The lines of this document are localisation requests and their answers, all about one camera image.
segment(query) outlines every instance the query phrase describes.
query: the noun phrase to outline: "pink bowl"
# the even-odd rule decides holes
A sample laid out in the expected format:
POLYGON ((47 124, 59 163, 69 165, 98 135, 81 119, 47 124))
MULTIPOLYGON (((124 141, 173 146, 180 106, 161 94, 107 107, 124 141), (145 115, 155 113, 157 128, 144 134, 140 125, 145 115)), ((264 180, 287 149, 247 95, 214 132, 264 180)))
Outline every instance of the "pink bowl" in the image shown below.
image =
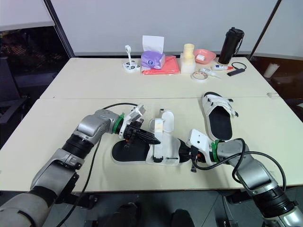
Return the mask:
POLYGON ((211 52, 208 50, 197 49, 197 50, 194 50, 194 56, 195 56, 196 62, 201 63, 201 64, 208 64, 216 57, 216 54, 214 52, 211 52), (204 55, 204 57, 205 57, 204 61, 200 61, 200 60, 196 59, 197 55, 199 55, 199 54, 204 55))

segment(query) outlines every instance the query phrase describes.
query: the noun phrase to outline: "chair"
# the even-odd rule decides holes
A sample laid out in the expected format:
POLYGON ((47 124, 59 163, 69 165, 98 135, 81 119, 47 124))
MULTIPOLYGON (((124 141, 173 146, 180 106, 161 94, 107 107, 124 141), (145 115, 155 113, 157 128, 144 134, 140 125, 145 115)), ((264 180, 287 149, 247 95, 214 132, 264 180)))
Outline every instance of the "chair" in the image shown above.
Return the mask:
POLYGON ((6 124, 19 110, 24 109, 27 97, 21 98, 15 81, 10 73, 7 58, 0 58, 0 125, 6 124))

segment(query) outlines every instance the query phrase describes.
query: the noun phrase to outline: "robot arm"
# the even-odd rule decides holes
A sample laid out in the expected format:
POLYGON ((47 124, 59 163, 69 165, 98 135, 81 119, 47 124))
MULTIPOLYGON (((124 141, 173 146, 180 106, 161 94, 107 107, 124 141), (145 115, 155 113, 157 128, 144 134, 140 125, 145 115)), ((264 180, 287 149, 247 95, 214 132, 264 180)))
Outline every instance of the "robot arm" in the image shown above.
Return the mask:
POLYGON ((159 143, 153 134, 140 129, 142 122, 136 122, 144 112, 143 105, 138 105, 125 118, 104 109, 86 116, 64 146, 36 174, 31 190, 0 207, 0 226, 42 226, 52 205, 72 192, 79 178, 76 170, 82 167, 86 155, 104 133, 125 139, 137 136, 150 144, 159 143))
MULTIPOLYGON (((194 129, 189 134, 187 144, 191 147, 190 152, 193 163, 199 160, 206 162, 210 166, 232 155, 241 153, 243 149, 241 140, 230 140, 228 142, 217 140, 211 146, 209 138, 194 129)), ((237 156, 227 162, 235 167, 239 158, 240 156, 237 156)), ((193 165, 192 172, 195 171, 196 165, 193 165)), ((295 203, 288 199, 265 166, 254 159, 251 154, 244 155, 236 175, 261 211, 266 226, 303 227, 303 214, 301 211, 295 203)))
MULTIPOLYGON (((242 152, 241 140, 219 142, 216 154, 219 160, 242 152)), ((244 156, 236 175, 248 195, 261 211, 264 222, 269 227, 303 227, 303 214, 279 187, 265 166, 250 154, 244 156)), ((235 167, 239 156, 228 161, 235 167)))

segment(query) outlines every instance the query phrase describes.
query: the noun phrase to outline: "tape roll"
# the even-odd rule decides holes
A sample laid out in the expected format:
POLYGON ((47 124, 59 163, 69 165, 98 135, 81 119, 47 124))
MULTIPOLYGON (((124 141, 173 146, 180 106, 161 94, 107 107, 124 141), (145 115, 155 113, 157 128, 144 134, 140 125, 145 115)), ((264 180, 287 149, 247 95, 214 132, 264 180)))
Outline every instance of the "tape roll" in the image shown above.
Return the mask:
POLYGON ((207 80, 208 75, 205 72, 197 71, 191 74, 190 77, 195 82, 203 83, 207 80))

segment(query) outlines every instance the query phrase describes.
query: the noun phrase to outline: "white cup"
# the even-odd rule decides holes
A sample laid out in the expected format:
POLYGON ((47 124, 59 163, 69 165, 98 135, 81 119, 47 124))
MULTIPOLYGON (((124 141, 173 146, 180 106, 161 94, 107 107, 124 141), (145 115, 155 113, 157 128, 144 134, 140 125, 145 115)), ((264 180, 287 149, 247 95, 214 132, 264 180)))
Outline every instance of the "white cup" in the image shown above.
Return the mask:
POLYGON ((270 63, 269 66, 267 67, 265 73, 263 74, 264 77, 266 78, 271 78, 271 76, 275 73, 275 71, 279 68, 280 66, 277 64, 270 63))

